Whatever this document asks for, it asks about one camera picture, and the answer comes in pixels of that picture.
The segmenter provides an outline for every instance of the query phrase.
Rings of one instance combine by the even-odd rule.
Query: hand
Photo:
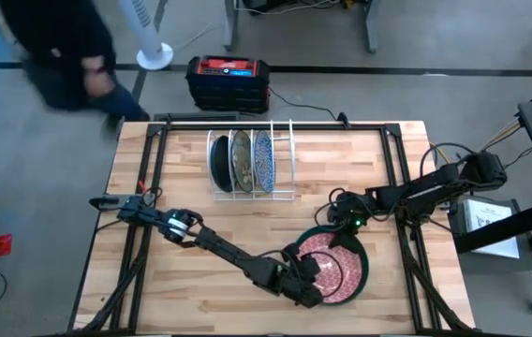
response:
[[[90,97],[102,97],[114,89],[114,81],[105,71],[85,72],[85,91]]]

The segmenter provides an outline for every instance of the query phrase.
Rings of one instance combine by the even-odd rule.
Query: red patterned plate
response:
[[[298,256],[317,252],[333,256],[339,264],[325,254],[312,255],[320,267],[320,273],[316,275],[314,286],[322,293],[324,303],[339,304],[352,300],[362,291],[368,275],[368,262],[365,251],[363,252],[363,257],[361,257],[359,254],[351,253],[340,246],[329,249],[333,234],[322,231],[321,228],[312,228],[302,235],[298,240],[300,244]],[[343,273],[343,284],[339,287],[341,272]]]

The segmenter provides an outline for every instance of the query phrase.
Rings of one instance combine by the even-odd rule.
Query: black jacket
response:
[[[80,100],[83,57],[103,55],[113,73],[116,55],[110,32],[91,0],[0,0],[0,8],[12,34],[39,65],[59,69],[66,85]],[[60,52],[60,57],[52,54]]]

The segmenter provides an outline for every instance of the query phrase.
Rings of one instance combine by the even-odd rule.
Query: black metal frame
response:
[[[144,181],[145,174],[147,170],[147,163],[149,162],[149,153],[151,152],[152,147],[152,141],[154,136],[161,132],[160,136],[160,143],[158,147],[158,158],[156,159],[155,163],[155,172],[154,172],[154,178],[152,180],[152,187],[159,186],[160,182],[160,173],[161,173],[161,167],[163,162],[163,157],[165,154],[165,147],[166,147],[166,137],[168,135],[168,131],[186,131],[186,130],[230,130],[230,129],[255,129],[255,130],[268,130],[270,129],[270,124],[265,123],[232,123],[232,124],[210,124],[210,123],[204,123],[204,124],[174,124],[171,125],[170,123],[166,125],[148,125],[146,138],[145,138],[145,144],[143,146],[143,156],[141,158],[141,165],[140,165],[140,173],[139,173],[139,179],[141,181]],[[287,130],[288,125],[287,124],[275,124],[273,126],[274,130]],[[319,131],[334,131],[334,130],[346,130],[347,127],[343,124],[295,124],[293,125],[294,130],[319,130]],[[404,143],[401,135],[401,128],[399,124],[355,124],[352,125],[350,128],[351,130],[361,130],[361,131],[377,131],[380,134],[381,139],[381,147],[383,156],[385,159],[385,166],[387,171],[387,176],[389,180],[389,184],[391,185],[397,185],[397,179],[395,177],[395,171],[393,167],[392,162],[392,153],[391,153],[391,146],[389,142],[389,136],[393,136],[396,143],[396,150],[397,154],[399,156],[399,166],[401,169],[401,174],[404,182],[408,182],[410,180],[409,178],[409,171],[407,167],[407,159],[406,159],[406,151],[404,148]],[[434,332],[435,336],[442,336],[442,335],[459,335],[459,336],[466,336],[468,333],[472,331],[448,331],[448,330],[442,330],[441,324],[440,324],[440,318],[437,308],[434,306],[432,300],[426,295],[427,304],[428,304],[428,311],[431,317],[431,323],[432,327],[430,329],[427,329],[423,326],[422,323],[422,316],[421,316],[421,310],[420,310],[420,302],[418,299],[418,292],[416,289],[416,283],[414,281],[414,274],[413,272],[406,266],[406,253],[411,254],[411,251],[408,247],[408,237],[406,234],[406,226],[401,221],[395,221],[397,232],[398,232],[398,238],[399,238],[399,248],[402,252],[402,259],[404,263],[404,272],[406,277],[406,290],[407,290],[407,296],[410,304],[410,310],[412,315],[412,321],[414,325],[414,331],[415,334],[430,334],[430,332]],[[123,255],[123,263],[121,266],[121,278],[124,273],[126,273],[126,270],[128,269],[128,263],[130,261],[131,255],[132,255],[132,246],[133,242],[135,241],[135,232],[136,229],[134,227],[130,227],[129,231],[126,235],[126,244],[125,244],[125,250]],[[149,243],[150,243],[150,237],[151,237],[151,229],[145,228],[143,231],[143,236],[141,239],[141,245],[140,245],[140,251],[141,249],[148,249]],[[77,298],[75,300],[75,304],[73,307],[72,315],[70,318],[70,323],[68,326],[68,331],[70,333],[76,332],[72,330],[72,327],[74,325],[74,320],[78,311],[79,302],[81,299],[81,292],[82,287],[84,285],[87,268],[89,265],[89,259],[91,257],[91,252],[93,249],[94,239],[91,242],[90,248],[89,248],[89,254],[87,257],[87,261],[85,263],[85,270],[83,271],[82,277],[81,277],[81,285],[80,289],[77,295]],[[421,269],[425,275],[425,277],[432,282],[431,280],[431,273],[430,268],[428,265],[428,259],[426,257],[426,249],[424,246],[424,240],[421,233],[421,230],[419,228],[416,228],[411,233],[411,240],[415,241],[416,243],[416,251],[418,254],[418,260],[419,264],[421,266]],[[128,325],[126,329],[120,329],[118,327],[120,322],[120,313],[122,306],[119,305],[117,310],[115,310],[112,314],[112,321],[110,324],[109,330],[102,330],[102,331],[95,331],[96,334],[90,333],[85,335],[122,335],[122,334],[135,334],[136,332],[136,325],[139,317],[139,309],[140,309],[140,298],[142,294],[142,287],[143,287],[143,274],[145,272],[145,266],[142,267],[140,274],[137,276],[134,292],[133,292],[133,298],[132,298],[132,304],[131,304],[131,310],[129,314],[128,319]],[[491,334],[478,334],[479,336],[492,336]]]

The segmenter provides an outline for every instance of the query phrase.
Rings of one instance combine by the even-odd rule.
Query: blue patterned plate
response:
[[[254,172],[264,192],[273,192],[276,180],[273,142],[268,132],[263,130],[258,132],[254,141]]]

